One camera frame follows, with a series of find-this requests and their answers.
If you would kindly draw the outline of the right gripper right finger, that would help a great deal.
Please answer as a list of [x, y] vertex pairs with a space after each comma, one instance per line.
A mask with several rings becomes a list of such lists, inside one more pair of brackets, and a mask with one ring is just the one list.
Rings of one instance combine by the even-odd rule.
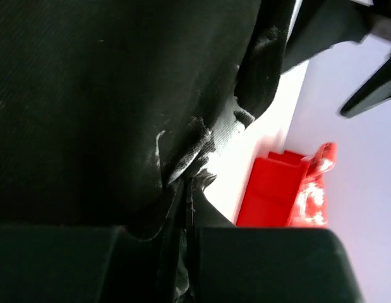
[[234, 228], [235, 225], [208, 201], [198, 180], [191, 178], [186, 188], [186, 267], [192, 302], [196, 302], [198, 288], [198, 253], [200, 248], [197, 232], [204, 227]]

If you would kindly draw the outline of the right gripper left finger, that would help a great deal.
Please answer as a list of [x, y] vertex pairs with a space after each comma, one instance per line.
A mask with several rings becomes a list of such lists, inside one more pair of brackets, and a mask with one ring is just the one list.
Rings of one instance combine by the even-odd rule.
[[155, 286], [156, 302], [174, 302], [177, 264], [181, 241], [181, 203], [184, 185], [175, 182], [174, 196], [160, 237], [160, 258]]

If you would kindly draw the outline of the black white tie-dye trousers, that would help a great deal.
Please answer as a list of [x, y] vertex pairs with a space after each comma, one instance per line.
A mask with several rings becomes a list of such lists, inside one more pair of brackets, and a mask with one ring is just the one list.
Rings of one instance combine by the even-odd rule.
[[352, 1], [0, 1], [0, 222], [158, 232], [282, 72], [367, 33]]

